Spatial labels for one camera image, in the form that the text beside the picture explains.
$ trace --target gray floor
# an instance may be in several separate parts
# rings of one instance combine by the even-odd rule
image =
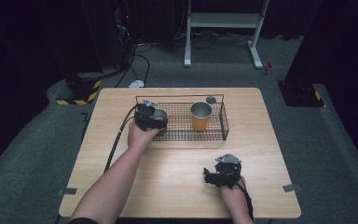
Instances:
[[[264,39],[257,49],[272,76],[253,66],[244,42],[215,43],[193,48],[191,68],[183,67],[184,48],[154,45],[140,52],[150,61],[146,87],[257,87],[262,91],[271,122],[293,183],[302,215],[272,223],[358,223],[358,152],[337,116],[323,85],[315,85],[326,107],[287,107],[277,80],[284,80],[301,39]],[[193,44],[202,47],[208,42]],[[140,46],[138,51],[150,46]],[[145,60],[133,67],[145,77]],[[119,76],[103,80],[114,87]],[[128,73],[119,87],[128,87]],[[50,105],[13,140],[0,159],[0,223],[54,223],[69,180],[82,134],[93,105],[56,105],[63,81],[47,92]]]

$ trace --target black wire basket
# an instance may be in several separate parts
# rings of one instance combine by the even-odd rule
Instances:
[[[136,96],[136,103],[143,100],[156,103],[156,109],[167,113],[167,129],[155,136],[154,141],[226,141],[228,122],[223,103],[223,94],[212,95],[174,95],[174,96]],[[190,107],[195,102],[207,102],[212,107],[205,131],[196,132],[192,128]]]

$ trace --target human hand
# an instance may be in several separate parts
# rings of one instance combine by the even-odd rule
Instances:
[[[153,141],[153,137],[159,132],[159,129],[143,131],[134,122],[130,124],[127,144],[129,148],[145,151]]]
[[[244,183],[245,180],[243,176],[241,176],[238,184],[246,189]],[[232,188],[222,186],[220,187],[220,195],[235,224],[254,223],[249,216],[248,203],[246,202],[245,194],[240,187],[237,185],[234,185]]]

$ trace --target human arm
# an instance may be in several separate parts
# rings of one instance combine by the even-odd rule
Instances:
[[[243,189],[246,189],[244,186],[243,177],[238,181],[240,186]],[[228,186],[220,187],[220,193],[222,200],[231,214],[232,221],[234,224],[253,224],[251,217],[249,216],[248,203],[246,202],[246,196],[242,189],[234,185],[232,188]]]
[[[99,224],[115,223],[130,195],[142,155],[158,131],[144,132],[130,124],[129,148],[86,192],[71,219],[89,217]]]

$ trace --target yellow cup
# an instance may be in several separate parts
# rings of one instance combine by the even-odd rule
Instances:
[[[205,102],[196,102],[190,107],[190,113],[193,130],[205,131],[212,114],[212,107]]]

